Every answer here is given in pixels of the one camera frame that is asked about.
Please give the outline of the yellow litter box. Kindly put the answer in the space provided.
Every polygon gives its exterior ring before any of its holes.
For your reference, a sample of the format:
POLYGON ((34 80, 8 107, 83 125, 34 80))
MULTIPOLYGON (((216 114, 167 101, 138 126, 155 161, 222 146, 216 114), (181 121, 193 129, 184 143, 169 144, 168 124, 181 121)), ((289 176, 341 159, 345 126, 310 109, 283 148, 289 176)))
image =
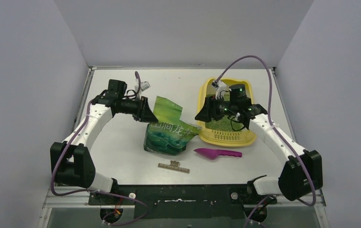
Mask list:
MULTIPOLYGON (((215 78, 208 79, 199 89, 198 101, 197 101, 197 111, 199 112, 203 107, 205 97, 210 95, 215 95, 215 88, 211 83, 215 78)), ((212 130, 205 127, 205 122, 197 121, 197 125, 201 127, 199 137, 201 140, 223 147, 244 147, 253 144, 256 140, 256 135, 247 129, 242 129, 242 131, 236 130, 233 132, 225 132, 212 130)))

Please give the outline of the magenta plastic scoop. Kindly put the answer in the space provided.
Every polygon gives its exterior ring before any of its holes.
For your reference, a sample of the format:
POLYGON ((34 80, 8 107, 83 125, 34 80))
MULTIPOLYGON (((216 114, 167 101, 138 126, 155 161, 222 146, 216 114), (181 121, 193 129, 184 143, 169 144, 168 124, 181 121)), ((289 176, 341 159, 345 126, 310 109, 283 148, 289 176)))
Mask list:
POLYGON ((194 152, 210 160, 215 160, 219 156, 242 157, 241 152, 222 149, 197 148, 194 152))

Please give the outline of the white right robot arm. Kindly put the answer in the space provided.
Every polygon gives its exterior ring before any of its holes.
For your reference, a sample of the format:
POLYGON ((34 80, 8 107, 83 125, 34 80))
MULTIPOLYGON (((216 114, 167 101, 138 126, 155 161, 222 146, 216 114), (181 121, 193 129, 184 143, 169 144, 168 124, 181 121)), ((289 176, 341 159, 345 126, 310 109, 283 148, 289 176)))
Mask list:
POLYGON ((233 117, 253 132, 276 155, 283 166, 279 177, 267 175, 248 183, 247 199, 258 203, 265 195, 283 195, 290 201, 314 193, 323 187, 322 157, 309 151, 276 126, 270 113, 260 104, 252 103, 244 84, 226 86, 213 83, 216 93, 206 96, 195 120, 209 123, 223 117, 233 117))

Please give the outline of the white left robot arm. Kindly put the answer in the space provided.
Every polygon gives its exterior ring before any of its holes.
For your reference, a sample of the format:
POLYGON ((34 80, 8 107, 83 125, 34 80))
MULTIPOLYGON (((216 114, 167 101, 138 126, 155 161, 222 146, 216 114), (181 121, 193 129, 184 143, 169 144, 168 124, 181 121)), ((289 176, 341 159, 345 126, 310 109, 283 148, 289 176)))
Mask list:
POLYGON ((50 147, 51 184, 77 186, 101 192, 108 204, 119 200, 117 180, 96 172, 90 155, 98 135, 116 114, 130 114, 141 123, 156 123, 158 119, 149 107, 148 99, 126 96, 127 84, 111 79, 108 88, 92 99, 81 124, 63 141, 50 147))

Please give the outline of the green cat litter bag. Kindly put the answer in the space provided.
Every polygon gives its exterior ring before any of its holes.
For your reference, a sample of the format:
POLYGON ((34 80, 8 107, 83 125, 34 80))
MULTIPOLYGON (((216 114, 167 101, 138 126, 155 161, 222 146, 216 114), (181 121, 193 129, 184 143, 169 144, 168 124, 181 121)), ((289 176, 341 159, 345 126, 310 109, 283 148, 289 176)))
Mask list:
POLYGON ((157 123, 147 125, 143 148, 147 152, 177 156, 197 136, 202 127, 181 120, 183 107, 168 98, 157 96, 153 114, 157 123))

